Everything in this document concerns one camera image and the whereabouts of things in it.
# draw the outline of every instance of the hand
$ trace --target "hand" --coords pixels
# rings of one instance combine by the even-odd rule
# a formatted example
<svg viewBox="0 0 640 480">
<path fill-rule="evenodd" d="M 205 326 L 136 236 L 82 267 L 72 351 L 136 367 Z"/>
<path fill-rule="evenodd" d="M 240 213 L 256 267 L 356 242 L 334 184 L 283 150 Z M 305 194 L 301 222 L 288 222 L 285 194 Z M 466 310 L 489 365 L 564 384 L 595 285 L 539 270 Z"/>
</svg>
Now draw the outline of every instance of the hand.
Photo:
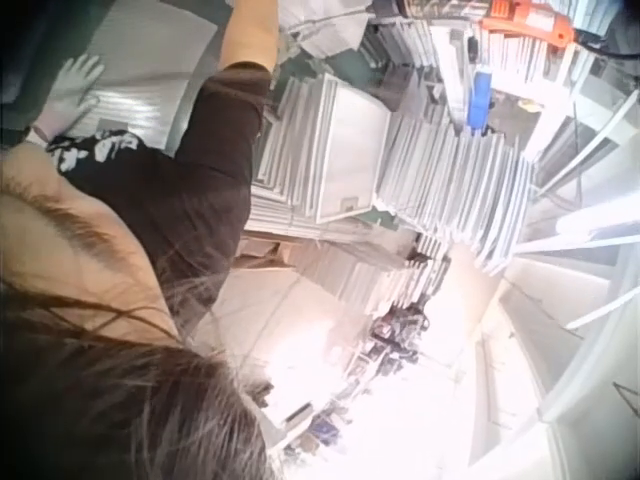
<svg viewBox="0 0 640 480">
<path fill-rule="evenodd" d="M 42 113 L 34 122 L 47 142 L 67 131 L 80 117 L 98 105 L 100 99 L 85 95 L 104 72 L 97 56 L 70 58 L 58 72 Z"/>
</svg>

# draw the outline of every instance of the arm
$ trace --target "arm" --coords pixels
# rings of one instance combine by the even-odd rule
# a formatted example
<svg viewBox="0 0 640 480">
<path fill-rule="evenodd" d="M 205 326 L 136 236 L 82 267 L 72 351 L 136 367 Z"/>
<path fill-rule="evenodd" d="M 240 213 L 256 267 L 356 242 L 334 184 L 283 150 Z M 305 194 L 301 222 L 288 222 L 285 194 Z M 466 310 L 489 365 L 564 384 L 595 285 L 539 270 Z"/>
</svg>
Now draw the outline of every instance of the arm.
<svg viewBox="0 0 640 480">
<path fill-rule="evenodd" d="M 236 0 L 222 40 L 219 69 L 252 62 L 273 72 L 278 56 L 278 1 Z"/>
</svg>

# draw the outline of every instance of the fluorescent light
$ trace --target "fluorescent light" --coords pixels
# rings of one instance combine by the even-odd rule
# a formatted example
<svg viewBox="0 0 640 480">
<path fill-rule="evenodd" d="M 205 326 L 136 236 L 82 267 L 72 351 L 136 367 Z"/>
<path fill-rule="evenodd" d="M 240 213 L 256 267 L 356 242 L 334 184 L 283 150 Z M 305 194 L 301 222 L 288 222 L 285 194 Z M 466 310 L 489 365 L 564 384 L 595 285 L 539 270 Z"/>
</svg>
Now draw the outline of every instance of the fluorescent light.
<svg viewBox="0 0 640 480">
<path fill-rule="evenodd" d="M 556 223 L 556 231 L 561 235 L 588 234 L 633 222 L 640 222 L 640 191 L 565 215 Z"/>
</svg>

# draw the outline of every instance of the blue object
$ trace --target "blue object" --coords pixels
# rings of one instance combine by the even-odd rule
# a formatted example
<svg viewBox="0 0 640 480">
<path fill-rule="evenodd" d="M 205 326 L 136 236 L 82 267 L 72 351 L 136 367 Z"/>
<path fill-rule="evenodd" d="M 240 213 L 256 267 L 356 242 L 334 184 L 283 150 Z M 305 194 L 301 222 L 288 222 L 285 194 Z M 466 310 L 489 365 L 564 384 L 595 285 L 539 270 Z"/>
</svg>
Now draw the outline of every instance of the blue object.
<svg viewBox="0 0 640 480">
<path fill-rule="evenodd" d="M 472 130 L 484 130 L 489 119 L 491 104 L 491 74 L 476 72 L 473 78 L 473 95 L 469 98 L 467 125 Z"/>
</svg>

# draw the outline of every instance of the orange tool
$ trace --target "orange tool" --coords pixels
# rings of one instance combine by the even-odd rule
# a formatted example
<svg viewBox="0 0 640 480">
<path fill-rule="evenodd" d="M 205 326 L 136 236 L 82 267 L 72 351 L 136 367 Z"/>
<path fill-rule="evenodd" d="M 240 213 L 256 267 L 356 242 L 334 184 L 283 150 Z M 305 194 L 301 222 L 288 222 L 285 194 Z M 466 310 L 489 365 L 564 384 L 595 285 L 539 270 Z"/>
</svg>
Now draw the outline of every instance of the orange tool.
<svg viewBox="0 0 640 480">
<path fill-rule="evenodd" d="M 480 26 L 491 32 L 534 37 L 562 49 L 575 37 L 567 16 L 549 5 L 520 0 L 493 0 Z"/>
</svg>

